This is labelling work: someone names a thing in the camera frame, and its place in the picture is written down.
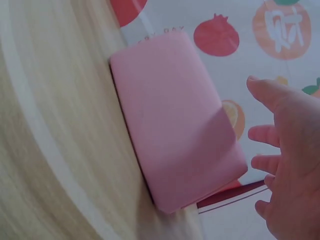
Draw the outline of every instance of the wooden surface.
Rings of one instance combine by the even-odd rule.
[[[0,239],[200,240],[155,210],[108,67],[105,0],[0,0]]]

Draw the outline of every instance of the fruit print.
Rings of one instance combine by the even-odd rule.
[[[222,101],[222,106],[234,129],[236,139],[239,140],[245,130],[245,114],[242,108],[231,100]]]
[[[224,57],[239,47],[239,34],[228,22],[228,17],[214,14],[213,19],[201,23],[194,31],[196,46],[206,54]]]
[[[144,9],[148,0],[110,0],[120,27],[128,25]]]
[[[316,79],[316,85],[306,86],[302,91],[306,94],[320,99],[320,77]]]
[[[293,5],[299,2],[300,0],[274,0],[278,5]]]
[[[298,3],[285,6],[266,0],[256,11],[252,27],[257,43],[276,59],[299,58],[310,46],[310,18]]]
[[[230,189],[235,189],[241,187],[242,184],[238,180],[234,180],[227,184],[225,187],[223,187],[221,190],[219,190],[217,193],[221,193]]]
[[[282,85],[288,85],[288,79],[283,76],[278,76],[275,81]]]

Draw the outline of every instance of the pink case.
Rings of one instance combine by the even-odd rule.
[[[156,206],[172,213],[248,170],[210,76],[183,32],[115,53],[110,64]]]

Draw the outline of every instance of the hand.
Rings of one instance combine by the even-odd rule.
[[[274,125],[252,127],[248,137],[281,150],[252,159],[269,173],[264,182],[272,191],[255,209],[278,240],[320,240],[320,100],[253,76],[247,87],[274,114]]]

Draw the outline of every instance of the red fruit print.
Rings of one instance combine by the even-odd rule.
[[[148,0],[110,0],[120,27],[128,25],[138,17]]]
[[[239,47],[239,34],[227,22],[228,17],[214,14],[214,18],[201,23],[194,31],[194,42],[206,54],[224,57]]]

